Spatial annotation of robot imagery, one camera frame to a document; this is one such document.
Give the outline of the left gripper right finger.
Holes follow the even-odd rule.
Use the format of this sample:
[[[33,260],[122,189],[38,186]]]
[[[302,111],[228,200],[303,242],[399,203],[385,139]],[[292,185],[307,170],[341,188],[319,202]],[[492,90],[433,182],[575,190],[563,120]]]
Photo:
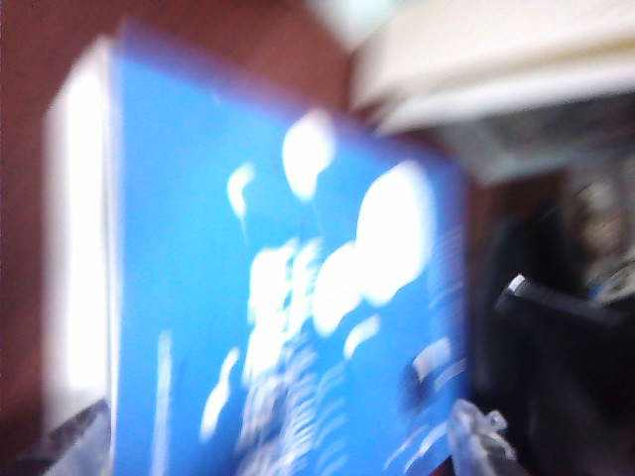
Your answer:
[[[517,453],[505,438],[507,420],[497,410],[484,414],[458,399],[447,420],[447,441],[455,475],[515,475]]]

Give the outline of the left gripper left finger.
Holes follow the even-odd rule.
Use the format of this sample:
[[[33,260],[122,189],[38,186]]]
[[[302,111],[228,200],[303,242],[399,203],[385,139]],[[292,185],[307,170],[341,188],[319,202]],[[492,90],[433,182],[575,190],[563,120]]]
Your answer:
[[[111,409],[100,399],[1,469],[2,475],[102,475],[110,459]]]

